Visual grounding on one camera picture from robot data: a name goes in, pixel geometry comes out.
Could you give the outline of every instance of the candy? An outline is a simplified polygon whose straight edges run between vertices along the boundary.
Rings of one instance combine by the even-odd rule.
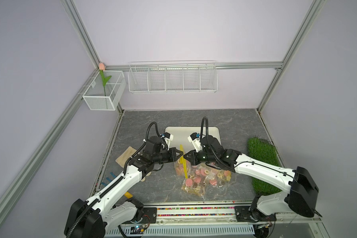
[[[188,187],[191,187],[191,186],[193,185],[193,180],[191,180],[190,178],[188,178],[188,179],[186,179],[185,184],[186,184]]]
[[[201,169],[201,174],[202,174],[203,176],[206,176],[206,175],[210,174],[210,171],[209,171],[208,169],[202,168],[202,169]]]
[[[210,180],[209,180],[209,183],[210,183],[211,185],[213,185],[213,186],[216,186],[216,185],[217,185],[217,180],[215,180],[215,179],[210,179]]]
[[[201,182],[201,177],[200,176],[196,176],[194,179],[195,183],[200,183]]]

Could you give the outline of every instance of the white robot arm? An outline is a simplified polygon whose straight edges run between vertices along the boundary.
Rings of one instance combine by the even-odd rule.
[[[148,138],[148,132],[153,124],[158,136]],[[64,231],[67,238],[104,237],[107,231],[123,222],[141,221],[143,204],[135,198],[129,198],[121,206],[114,205],[124,193],[153,170],[154,164],[174,162],[183,155],[182,151],[169,148],[171,140],[173,135],[160,135],[157,124],[151,123],[143,145],[126,161],[123,172],[85,202],[78,199],[73,203]],[[237,211],[236,207],[238,221],[263,221],[276,212],[290,211],[305,217],[314,216],[318,188],[306,169],[281,168],[252,159],[236,150],[225,150],[216,138],[208,135],[207,125],[206,136],[202,137],[201,130],[201,134],[193,133],[188,140],[195,150],[185,154],[184,158],[192,165],[209,165],[214,162],[217,169],[246,174],[282,190],[269,196],[257,196],[249,210]],[[143,153],[138,154],[144,146]]]

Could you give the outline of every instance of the gray marble surface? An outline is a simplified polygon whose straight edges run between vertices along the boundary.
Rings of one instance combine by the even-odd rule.
[[[247,154],[249,138],[258,136],[268,139],[254,109],[126,111],[103,182],[108,183],[106,177],[113,179],[110,172],[115,175],[122,172],[121,166],[115,161],[116,158],[129,146],[138,149],[142,145],[145,131],[152,121],[157,122],[159,133],[163,133],[168,126],[201,126],[204,116],[208,117],[209,126],[219,129],[221,144],[225,149],[239,150]],[[230,183],[223,191],[208,186],[204,197],[182,191],[183,181],[184,177],[177,176],[173,163],[169,163],[165,164],[162,170],[153,171],[146,181],[137,183],[129,192],[142,203],[252,200],[255,196],[251,177],[243,174],[233,174]]]

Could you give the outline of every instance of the artificial grass mat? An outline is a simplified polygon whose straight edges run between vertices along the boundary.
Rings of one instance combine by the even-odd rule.
[[[251,158],[280,167],[276,156],[276,148],[268,141],[257,137],[250,138],[248,140],[248,151]],[[264,196],[281,191],[279,188],[257,178],[252,178],[252,187],[256,194]]]

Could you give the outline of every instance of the wire shelf rack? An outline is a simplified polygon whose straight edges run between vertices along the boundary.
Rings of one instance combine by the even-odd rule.
[[[218,87],[215,61],[206,63],[151,64],[138,67],[130,63],[128,74],[131,93],[198,93],[216,92]]]
[[[126,80],[123,71],[103,70],[103,74],[105,77],[111,75],[105,88],[103,88],[102,77],[98,72],[83,93],[83,99],[90,110],[114,111],[126,88]]]

